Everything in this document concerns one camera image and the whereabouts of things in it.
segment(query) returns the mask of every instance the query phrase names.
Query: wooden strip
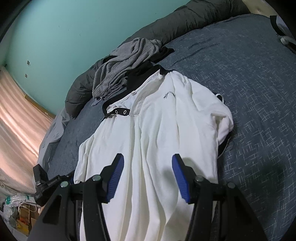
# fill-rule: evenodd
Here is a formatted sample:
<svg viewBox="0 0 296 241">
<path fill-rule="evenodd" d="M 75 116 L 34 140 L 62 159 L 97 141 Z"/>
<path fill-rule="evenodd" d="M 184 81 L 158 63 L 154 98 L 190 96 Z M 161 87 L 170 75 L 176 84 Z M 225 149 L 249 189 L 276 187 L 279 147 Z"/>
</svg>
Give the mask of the wooden strip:
<svg viewBox="0 0 296 241">
<path fill-rule="evenodd" d="M 28 95 L 25 95 L 25 99 L 27 101 L 29 101 L 33 106 L 35 106 L 38 110 L 40 110 L 45 115 L 48 115 L 49 117 L 51 117 L 53 119 L 55 118 L 54 114 L 50 113 L 47 109 L 43 108 L 41 105 L 39 105 L 38 103 L 33 101 Z"/>
</svg>

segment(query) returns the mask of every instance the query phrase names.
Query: white polo shirt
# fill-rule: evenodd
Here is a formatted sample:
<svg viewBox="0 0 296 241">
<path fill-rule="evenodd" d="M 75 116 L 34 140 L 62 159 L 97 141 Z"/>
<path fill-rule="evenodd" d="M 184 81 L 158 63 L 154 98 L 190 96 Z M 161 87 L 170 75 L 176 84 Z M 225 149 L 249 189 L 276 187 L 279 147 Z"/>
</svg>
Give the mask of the white polo shirt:
<svg viewBox="0 0 296 241">
<path fill-rule="evenodd" d="M 230 110 L 179 72 L 157 71 L 107 112 L 112 114 L 79 148 L 74 182 L 100 174 L 123 154 L 115 196 L 103 204 L 111 240 L 183 240 L 193 205 L 180 196 L 172 156 L 179 153 L 197 175 L 217 183 L 218 145 L 233 128 Z M 80 239 L 86 240 L 83 215 Z"/>
</svg>

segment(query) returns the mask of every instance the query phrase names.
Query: curtain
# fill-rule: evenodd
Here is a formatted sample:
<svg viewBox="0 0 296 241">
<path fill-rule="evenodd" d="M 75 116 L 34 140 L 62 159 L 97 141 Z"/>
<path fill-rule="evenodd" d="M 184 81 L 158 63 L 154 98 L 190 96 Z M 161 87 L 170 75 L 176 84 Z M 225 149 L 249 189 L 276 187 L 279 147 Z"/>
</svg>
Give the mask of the curtain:
<svg viewBox="0 0 296 241">
<path fill-rule="evenodd" d="M 33 166 L 53 120 L 24 98 L 4 67 L 0 71 L 0 183 L 34 193 Z"/>
</svg>

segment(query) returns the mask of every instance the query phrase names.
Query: metal screw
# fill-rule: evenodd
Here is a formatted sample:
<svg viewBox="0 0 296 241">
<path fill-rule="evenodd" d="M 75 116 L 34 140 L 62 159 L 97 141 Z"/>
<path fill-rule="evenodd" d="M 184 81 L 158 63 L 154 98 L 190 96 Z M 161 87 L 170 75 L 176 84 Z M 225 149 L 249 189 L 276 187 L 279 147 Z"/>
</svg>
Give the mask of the metal screw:
<svg viewBox="0 0 296 241">
<path fill-rule="evenodd" d="M 235 184 L 232 182 L 227 183 L 227 186 L 231 189 L 235 188 Z"/>
<path fill-rule="evenodd" d="M 62 188 L 65 188 L 65 187 L 67 187 L 69 185 L 69 183 L 67 182 L 67 181 L 63 181 L 63 182 L 61 182 L 61 187 Z"/>
<path fill-rule="evenodd" d="M 197 182 L 202 182 L 202 181 L 203 181 L 203 176 L 201 176 L 201 175 L 197 175 L 197 176 L 195 176 L 195 180 L 196 180 Z"/>
<path fill-rule="evenodd" d="M 93 181 L 100 181 L 101 180 L 101 176 L 100 175 L 94 175 L 93 176 Z"/>
</svg>

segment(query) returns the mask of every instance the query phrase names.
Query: bed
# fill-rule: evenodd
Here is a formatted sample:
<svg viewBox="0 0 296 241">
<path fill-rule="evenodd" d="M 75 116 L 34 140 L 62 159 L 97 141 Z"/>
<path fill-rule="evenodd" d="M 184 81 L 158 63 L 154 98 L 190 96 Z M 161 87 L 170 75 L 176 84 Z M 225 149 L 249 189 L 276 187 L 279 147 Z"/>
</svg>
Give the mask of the bed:
<svg viewBox="0 0 296 241">
<path fill-rule="evenodd" d="M 236 183 L 268 240 L 280 240 L 296 215 L 296 55 L 281 44 L 268 17 L 250 13 L 189 31 L 166 46 L 175 52 L 159 64 L 223 95 L 234 130 L 218 159 L 219 181 Z M 80 144 L 104 117 L 103 102 L 93 101 L 69 121 L 49 178 L 75 169 Z"/>
</svg>

